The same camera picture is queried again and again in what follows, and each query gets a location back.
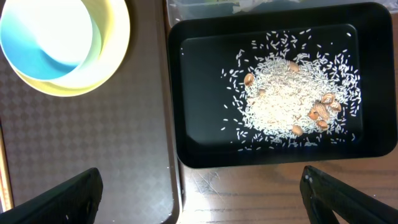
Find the stacked bowls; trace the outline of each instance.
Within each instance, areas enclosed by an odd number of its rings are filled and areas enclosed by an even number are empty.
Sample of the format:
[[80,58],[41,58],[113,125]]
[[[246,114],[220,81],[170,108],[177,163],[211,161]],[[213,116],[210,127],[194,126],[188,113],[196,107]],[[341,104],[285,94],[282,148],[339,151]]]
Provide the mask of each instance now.
[[13,70],[55,96],[94,90],[126,53],[130,22],[123,0],[8,0],[0,44]]

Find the tray rim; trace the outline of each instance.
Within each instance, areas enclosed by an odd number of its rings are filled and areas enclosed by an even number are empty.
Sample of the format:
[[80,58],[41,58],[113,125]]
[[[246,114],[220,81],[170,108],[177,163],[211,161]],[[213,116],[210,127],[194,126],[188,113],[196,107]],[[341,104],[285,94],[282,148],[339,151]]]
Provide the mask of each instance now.
[[[279,163],[286,163],[286,162],[308,162],[308,161],[319,161],[319,159],[314,159],[314,158],[309,158],[309,159],[286,159],[283,162],[277,162],[277,161],[257,161],[255,159],[252,159],[251,161],[246,160],[242,161],[234,161],[234,162],[221,162],[219,164],[216,164],[214,162],[210,162],[210,165],[208,162],[206,162],[205,157],[199,158],[197,154],[195,154],[195,158],[193,158],[193,154],[190,154],[188,150],[185,149],[185,140],[184,138],[186,137],[186,131],[185,131],[185,118],[183,115],[183,107],[181,106],[182,103],[182,91],[180,91],[180,87],[182,86],[180,79],[181,76],[181,70],[180,70],[180,60],[179,60],[179,49],[180,45],[182,42],[186,39],[190,38],[197,38],[197,37],[211,37],[211,36],[219,36],[219,35],[228,35],[228,34],[242,34],[242,33],[248,33],[248,32],[260,32],[260,31],[267,31],[267,30],[281,30],[281,29],[293,29],[297,27],[270,27],[267,29],[261,29],[261,30],[256,30],[253,28],[242,28],[240,31],[237,32],[225,32],[225,30],[219,31],[217,29],[220,28],[220,25],[222,22],[238,22],[240,19],[242,20],[248,20],[251,17],[264,17],[266,18],[269,15],[275,15],[278,13],[310,13],[311,11],[328,11],[328,10],[347,10],[350,7],[370,7],[371,9],[378,10],[380,13],[383,13],[383,16],[388,16],[388,21],[389,25],[391,27],[390,30],[388,30],[387,35],[388,35],[388,40],[389,41],[387,44],[390,45],[391,47],[389,49],[386,49],[386,55],[391,56],[390,61],[386,62],[388,63],[388,71],[391,71],[392,69],[392,74],[388,73],[386,76],[389,76],[388,79],[392,83],[395,83],[395,73],[394,73],[394,52],[393,52],[393,41],[392,41],[392,19],[391,15],[389,14],[389,11],[381,4],[375,3],[375,2],[365,2],[365,3],[358,3],[358,4],[347,4],[347,5],[341,5],[341,6],[327,6],[327,7],[319,7],[319,8],[312,8],[312,9],[299,9],[299,10],[289,10],[289,11],[277,11],[277,12],[269,12],[269,13],[256,13],[256,14],[241,14],[241,15],[236,15],[236,16],[230,16],[230,17],[218,17],[218,18],[208,18],[208,19],[195,19],[195,20],[190,20],[190,21],[182,21],[179,22],[177,25],[175,25],[169,35],[169,41],[168,41],[168,54],[169,54],[169,72],[170,72],[170,84],[172,86],[172,100],[173,100],[173,111],[174,111],[174,125],[175,125],[175,137],[176,137],[176,147],[177,147],[177,156],[180,159],[182,163],[184,163],[186,166],[189,166],[191,168],[209,168],[209,167],[228,167],[228,166],[244,166],[244,165],[259,165],[259,164],[279,164]],[[338,25],[338,24],[349,24],[352,25],[352,21],[345,21],[345,22],[338,22],[338,21],[328,21],[328,22],[320,22],[316,21],[314,23],[317,24],[307,24],[306,26],[303,27],[315,27],[315,26],[332,26],[332,25]],[[205,26],[206,24],[216,24],[213,27],[208,25],[208,30],[206,30],[206,34],[200,33],[200,29],[198,27]],[[358,40],[358,45],[364,44],[361,39]],[[394,133],[391,134],[392,138],[391,141],[394,142],[392,143],[388,149],[382,149],[382,151],[377,151],[374,154],[347,154],[345,157],[340,157],[340,156],[328,156],[327,158],[321,158],[320,160],[331,160],[331,159],[352,159],[352,158],[361,158],[361,157],[380,157],[380,156],[385,156],[386,154],[390,153],[396,146],[397,141],[398,141],[398,134],[397,134],[397,118],[396,118],[396,111],[397,111],[397,105],[396,105],[396,95],[389,97],[388,101],[388,106],[391,108],[394,108],[394,119],[395,119],[395,125],[392,127],[394,129]]]

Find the blue bowl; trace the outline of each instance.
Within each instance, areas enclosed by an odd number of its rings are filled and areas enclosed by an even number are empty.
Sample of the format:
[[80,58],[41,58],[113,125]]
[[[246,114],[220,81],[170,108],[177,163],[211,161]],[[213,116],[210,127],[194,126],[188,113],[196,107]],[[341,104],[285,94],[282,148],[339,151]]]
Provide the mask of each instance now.
[[[9,63],[16,68],[16,70],[30,78],[40,81],[49,81],[67,75],[83,63],[84,58],[83,60],[77,60],[73,63],[65,63],[55,60],[46,53],[42,45],[39,44],[34,29],[26,23],[26,17],[21,16],[24,10],[26,11],[27,9],[24,8],[19,10],[18,7],[19,6],[15,4],[7,5],[6,3],[0,20],[0,44],[2,51]],[[49,11],[52,9],[44,7],[44,10]],[[60,45],[64,44],[64,42],[62,42],[63,40],[60,40],[59,43],[56,41],[58,40],[54,40],[53,42]]]

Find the almond piece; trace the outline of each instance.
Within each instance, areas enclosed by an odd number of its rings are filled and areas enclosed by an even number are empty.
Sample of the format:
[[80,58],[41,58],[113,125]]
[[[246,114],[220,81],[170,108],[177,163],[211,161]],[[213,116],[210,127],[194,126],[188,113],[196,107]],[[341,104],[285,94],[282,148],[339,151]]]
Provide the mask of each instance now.
[[341,105],[336,100],[330,105],[331,110],[334,112],[341,112]]
[[323,95],[321,103],[324,105],[330,106],[335,101],[335,95],[332,93],[327,93]]
[[247,87],[251,86],[251,85],[253,84],[253,82],[254,82],[254,75],[251,74],[251,73],[248,73],[248,74],[244,77],[243,82],[244,82],[244,85],[245,85],[245,86],[247,86]]
[[318,117],[319,117],[319,114],[318,114],[317,111],[315,111],[314,108],[311,108],[311,111],[308,113],[308,116],[309,116],[312,120],[316,121],[316,120],[318,119]]
[[246,101],[247,101],[249,106],[252,106],[252,105],[254,105],[256,103],[256,99],[255,98],[248,98]]
[[317,125],[319,128],[322,128],[323,130],[326,130],[329,128],[328,123],[326,121],[317,121]]
[[303,129],[299,125],[293,125],[292,132],[297,136],[301,136],[303,134]]
[[261,97],[265,96],[265,94],[266,94],[266,90],[265,89],[259,89],[259,95]]
[[313,109],[318,112],[319,116],[321,116],[322,119],[325,121],[329,120],[329,113],[326,110],[326,106],[321,104],[321,103],[315,103],[315,106]]
[[289,69],[292,71],[292,72],[298,72],[298,71],[300,71],[300,67],[299,67],[299,65],[297,65],[296,63],[294,63],[294,62],[289,62]]

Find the uncooked rice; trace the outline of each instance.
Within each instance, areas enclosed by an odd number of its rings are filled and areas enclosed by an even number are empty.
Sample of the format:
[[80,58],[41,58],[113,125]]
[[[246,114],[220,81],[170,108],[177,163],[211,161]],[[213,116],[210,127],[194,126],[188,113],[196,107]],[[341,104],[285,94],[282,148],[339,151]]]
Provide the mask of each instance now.
[[[301,31],[300,34],[310,31],[311,29],[307,29]],[[277,32],[271,31],[271,33],[272,35],[267,33],[266,37],[277,36]],[[299,40],[293,35],[284,34],[281,36],[280,41],[277,40],[276,43],[274,40],[265,43],[267,49],[268,44],[271,44],[275,50],[278,47],[277,52],[269,52],[266,57],[254,56],[258,63],[256,68],[248,67],[248,71],[253,73],[255,77],[255,82],[250,87],[244,86],[242,82],[244,74],[240,76],[236,74],[236,72],[241,73],[242,70],[236,71],[234,74],[233,69],[229,71],[231,78],[234,80],[232,82],[230,79],[230,84],[233,84],[235,94],[238,93],[236,96],[233,95],[232,103],[243,116],[242,122],[239,122],[236,118],[233,120],[243,130],[255,130],[255,133],[253,133],[255,135],[252,137],[251,142],[270,142],[275,145],[281,144],[282,147],[285,146],[286,140],[289,141],[287,147],[317,146],[317,143],[310,142],[309,138],[301,140],[304,144],[295,142],[294,139],[297,139],[297,136],[292,133],[293,125],[299,125],[303,132],[307,134],[318,133],[316,139],[314,137],[317,142],[320,142],[322,138],[321,133],[326,135],[332,135],[332,133],[347,134],[348,131],[342,128],[346,125],[345,116],[348,115],[355,118],[361,103],[358,70],[355,70],[353,66],[347,65],[348,60],[344,58],[348,55],[348,49],[344,49],[333,58],[332,56],[330,58],[326,57],[329,56],[329,53],[322,55],[318,52],[315,60],[310,60],[310,54],[298,54],[293,61],[299,65],[300,71],[291,72],[289,70],[289,61],[285,59],[285,56],[290,51],[289,47],[295,47],[295,43]],[[306,43],[301,42],[300,45],[304,49]],[[244,57],[241,52],[243,50],[239,51],[239,57]],[[259,97],[258,89],[265,90],[264,97]],[[335,94],[336,101],[342,105],[343,110],[340,113],[335,113],[328,108],[330,119],[327,123],[329,128],[322,130],[307,114],[314,103],[320,100],[325,93]],[[350,113],[345,113],[349,105],[352,109],[349,109],[351,110]],[[248,132],[242,131],[241,128],[236,130],[238,130],[236,135],[239,142],[248,144],[246,141]],[[338,138],[336,141],[331,139],[332,144],[337,144],[338,142],[345,142],[345,139]]]

